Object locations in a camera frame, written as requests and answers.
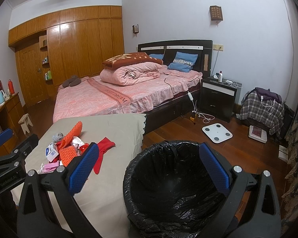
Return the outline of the white bathroom scale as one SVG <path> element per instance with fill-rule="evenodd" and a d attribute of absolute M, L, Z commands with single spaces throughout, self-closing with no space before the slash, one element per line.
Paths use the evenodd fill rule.
<path fill-rule="evenodd" d="M 220 123 L 202 127 L 202 132 L 215 144 L 227 141 L 233 137 L 233 134 Z"/>

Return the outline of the black bed headboard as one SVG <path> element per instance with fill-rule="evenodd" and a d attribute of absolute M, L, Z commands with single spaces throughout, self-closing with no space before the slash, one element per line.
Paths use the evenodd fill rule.
<path fill-rule="evenodd" d="M 193 70 L 199 71 L 203 77 L 210 77 L 212 66 L 212 40 L 169 40 L 143 43 L 138 45 L 138 52 L 149 54 L 162 54 L 163 62 L 169 65 L 173 62 L 176 53 L 197 54 Z"/>

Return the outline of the wall power outlet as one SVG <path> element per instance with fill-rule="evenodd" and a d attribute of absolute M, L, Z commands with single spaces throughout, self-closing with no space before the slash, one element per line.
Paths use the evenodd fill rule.
<path fill-rule="evenodd" d="M 224 50 L 224 46 L 221 44 L 213 44 L 213 50 L 222 52 Z"/>

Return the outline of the white lotion bottle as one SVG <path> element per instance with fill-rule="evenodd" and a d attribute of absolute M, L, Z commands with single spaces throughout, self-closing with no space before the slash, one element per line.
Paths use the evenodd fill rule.
<path fill-rule="evenodd" d="M 222 81 L 223 81 L 223 74 L 222 74 L 221 71 L 219 72 L 218 81 L 219 81 L 220 83 L 222 83 Z"/>

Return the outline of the white book box on floor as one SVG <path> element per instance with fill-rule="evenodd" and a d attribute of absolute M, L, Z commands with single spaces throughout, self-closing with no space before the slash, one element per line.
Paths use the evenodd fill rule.
<path fill-rule="evenodd" d="M 266 143 L 268 140 L 266 131 L 253 125 L 249 126 L 248 137 L 261 143 Z"/>

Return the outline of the black trash bin with liner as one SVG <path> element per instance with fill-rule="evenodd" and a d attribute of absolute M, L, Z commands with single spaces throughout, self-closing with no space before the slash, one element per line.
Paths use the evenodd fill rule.
<path fill-rule="evenodd" d="M 198 237 L 227 196 L 202 161 L 200 143 L 163 141 L 127 166 L 123 192 L 132 230 L 140 237 Z"/>

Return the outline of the plaid cloth covered chair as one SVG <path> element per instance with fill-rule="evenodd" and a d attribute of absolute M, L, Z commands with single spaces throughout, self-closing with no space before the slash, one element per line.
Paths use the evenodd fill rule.
<path fill-rule="evenodd" d="M 269 134 L 280 135 L 284 125 L 284 104 L 281 95 L 270 89 L 256 87 L 245 94 L 241 103 L 240 119 L 252 119 L 269 129 Z"/>

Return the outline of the brown folded blanket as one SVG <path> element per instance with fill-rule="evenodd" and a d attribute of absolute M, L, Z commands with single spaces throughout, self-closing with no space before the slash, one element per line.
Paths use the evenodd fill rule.
<path fill-rule="evenodd" d="M 103 61 L 103 67 L 110 70 L 117 70 L 120 67 L 143 62 L 154 62 L 160 65 L 163 64 L 163 60 L 151 57 L 145 52 L 133 52 L 116 55 L 115 57 L 109 58 Z"/>

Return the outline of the red thermos bottle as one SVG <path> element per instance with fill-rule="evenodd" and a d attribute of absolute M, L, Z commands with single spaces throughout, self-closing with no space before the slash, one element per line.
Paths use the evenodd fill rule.
<path fill-rule="evenodd" d="M 11 79 L 8 80 L 8 89 L 11 95 L 15 94 L 13 82 L 11 81 Z"/>

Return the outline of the orange foam net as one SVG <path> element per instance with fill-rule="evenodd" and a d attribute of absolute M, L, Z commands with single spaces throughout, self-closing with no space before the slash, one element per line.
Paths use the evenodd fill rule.
<path fill-rule="evenodd" d="M 82 122 L 79 121 L 72 129 L 71 131 L 61 140 L 59 149 L 63 149 L 67 147 L 73 140 L 75 136 L 79 137 L 82 131 Z"/>
<path fill-rule="evenodd" d="M 60 149 L 58 153 L 60 154 L 60 159 L 65 167 L 67 167 L 72 159 L 77 156 L 77 151 L 73 145 Z"/>

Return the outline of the black white nightstand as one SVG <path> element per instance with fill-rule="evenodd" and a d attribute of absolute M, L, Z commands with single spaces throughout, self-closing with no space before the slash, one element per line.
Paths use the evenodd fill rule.
<path fill-rule="evenodd" d="M 241 83 L 227 82 L 227 79 L 219 82 L 213 77 L 204 78 L 200 92 L 200 111 L 229 123 L 240 99 L 241 87 Z"/>

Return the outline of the small white blue box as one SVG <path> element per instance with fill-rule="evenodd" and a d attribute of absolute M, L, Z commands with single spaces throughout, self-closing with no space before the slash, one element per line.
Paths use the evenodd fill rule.
<path fill-rule="evenodd" d="M 48 145 L 48 147 L 45 149 L 45 157 L 49 162 L 53 162 L 55 158 L 57 158 L 59 155 L 57 146 L 52 142 Z"/>

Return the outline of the floral curtain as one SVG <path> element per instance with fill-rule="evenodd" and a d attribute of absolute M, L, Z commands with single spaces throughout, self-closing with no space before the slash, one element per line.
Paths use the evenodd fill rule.
<path fill-rule="evenodd" d="M 287 163 L 291 166 L 291 170 L 285 177 L 290 187 L 282 196 L 286 211 L 286 215 L 282 219 L 282 234 L 285 234 L 298 218 L 298 110 L 287 133 L 286 140 L 289 155 Z"/>

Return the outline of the pink sheeted bed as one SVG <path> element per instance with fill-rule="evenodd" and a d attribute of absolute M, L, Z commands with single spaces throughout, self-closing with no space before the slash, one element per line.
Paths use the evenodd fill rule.
<path fill-rule="evenodd" d="M 59 87 L 53 121 L 73 117 L 119 113 L 146 114 L 145 132 L 149 133 L 184 115 L 193 108 L 188 97 L 200 94 L 202 73 L 184 73 L 166 66 L 151 76 L 143 74 L 131 85 L 121 86 L 103 81 L 100 76 L 85 77 L 74 87 Z"/>

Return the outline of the small white wooden stool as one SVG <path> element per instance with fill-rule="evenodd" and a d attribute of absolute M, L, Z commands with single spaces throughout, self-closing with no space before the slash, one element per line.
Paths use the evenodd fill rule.
<path fill-rule="evenodd" d="M 30 127 L 33 127 L 33 123 L 29 117 L 29 114 L 24 114 L 20 120 L 18 121 L 18 123 L 20 124 L 21 126 L 21 129 L 23 131 L 24 134 L 27 134 L 27 133 L 30 133 L 30 130 L 29 130 L 29 126 Z"/>

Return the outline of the red glove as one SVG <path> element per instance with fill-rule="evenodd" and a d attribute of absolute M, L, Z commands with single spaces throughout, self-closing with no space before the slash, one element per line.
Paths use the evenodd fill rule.
<path fill-rule="evenodd" d="M 98 159 L 93 167 L 94 173 L 99 174 L 101 170 L 101 165 L 103 161 L 104 154 L 111 148 L 115 147 L 116 144 L 109 140 L 107 137 L 103 138 L 98 144 Z"/>

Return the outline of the light blue kettle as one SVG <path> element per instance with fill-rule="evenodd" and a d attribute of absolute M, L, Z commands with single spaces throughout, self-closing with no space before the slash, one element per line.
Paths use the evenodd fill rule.
<path fill-rule="evenodd" d="M 5 102 L 5 93 L 3 90 L 0 90 L 0 105 Z"/>

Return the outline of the brown wall lamp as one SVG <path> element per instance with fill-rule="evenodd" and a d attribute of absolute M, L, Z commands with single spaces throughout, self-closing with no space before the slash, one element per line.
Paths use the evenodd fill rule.
<path fill-rule="evenodd" d="M 223 21 L 222 8 L 217 5 L 211 5 L 209 7 L 211 21 L 220 22 Z"/>

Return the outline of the wooden wardrobe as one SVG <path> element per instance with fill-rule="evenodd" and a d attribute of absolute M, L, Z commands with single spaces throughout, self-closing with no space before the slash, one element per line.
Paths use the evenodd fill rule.
<path fill-rule="evenodd" d="M 56 11 L 8 31 L 26 106 L 54 97 L 73 75 L 96 76 L 102 62 L 124 53 L 122 7 L 95 5 Z"/>

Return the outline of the white paper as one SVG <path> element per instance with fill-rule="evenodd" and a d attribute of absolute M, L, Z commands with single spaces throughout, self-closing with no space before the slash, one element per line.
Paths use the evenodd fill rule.
<path fill-rule="evenodd" d="M 74 146 L 76 149 L 79 149 L 80 147 L 85 145 L 85 143 L 79 137 L 73 136 L 73 139 L 71 141 L 71 145 Z"/>

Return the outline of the wooden sideboard cabinet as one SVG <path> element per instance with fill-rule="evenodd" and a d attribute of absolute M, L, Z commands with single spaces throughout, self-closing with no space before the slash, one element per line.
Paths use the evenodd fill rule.
<path fill-rule="evenodd" d="M 19 134 L 21 133 L 19 120 L 24 114 L 19 93 L 14 94 L 3 106 L 0 106 L 0 127 L 2 131 L 8 128 L 13 131 L 13 136 L 0 146 L 0 157 L 10 154 L 12 149 L 19 144 Z"/>

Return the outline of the grey balled sock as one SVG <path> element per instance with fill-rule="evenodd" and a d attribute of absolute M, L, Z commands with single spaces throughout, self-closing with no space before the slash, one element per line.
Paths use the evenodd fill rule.
<path fill-rule="evenodd" d="M 63 138 L 64 138 L 64 135 L 61 132 L 58 132 L 55 135 L 53 135 L 52 140 L 53 140 L 53 143 L 57 143 L 62 141 Z"/>

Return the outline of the pink folded quilt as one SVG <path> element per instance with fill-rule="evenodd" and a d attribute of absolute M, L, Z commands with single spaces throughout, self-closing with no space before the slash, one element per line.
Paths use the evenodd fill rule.
<path fill-rule="evenodd" d="M 160 77 L 162 65 L 155 62 L 143 62 L 120 67 L 117 70 L 104 69 L 100 73 L 103 82 L 129 86 Z"/>

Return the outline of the blue pillow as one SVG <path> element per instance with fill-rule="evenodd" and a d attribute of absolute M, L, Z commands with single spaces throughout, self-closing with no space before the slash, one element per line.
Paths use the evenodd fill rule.
<path fill-rule="evenodd" d="M 158 60 L 163 60 L 164 58 L 163 54 L 150 54 L 149 56 Z"/>
<path fill-rule="evenodd" d="M 197 54 L 177 52 L 167 69 L 189 73 L 197 61 Z"/>

